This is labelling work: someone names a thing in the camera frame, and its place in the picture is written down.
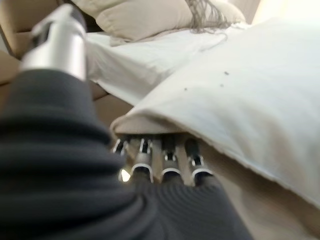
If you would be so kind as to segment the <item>robot left hand black silver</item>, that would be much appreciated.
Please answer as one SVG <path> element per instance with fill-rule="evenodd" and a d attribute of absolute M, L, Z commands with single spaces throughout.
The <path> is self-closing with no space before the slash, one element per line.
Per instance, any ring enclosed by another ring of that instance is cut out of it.
<path fill-rule="evenodd" d="M 87 83 L 86 23 L 70 4 L 32 30 L 30 50 L 0 114 L 3 240 L 249 240 L 251 234 L 195 142 L 195 186 L 153 183 L 147 152 L 130 182 L 107 148 Z"/>

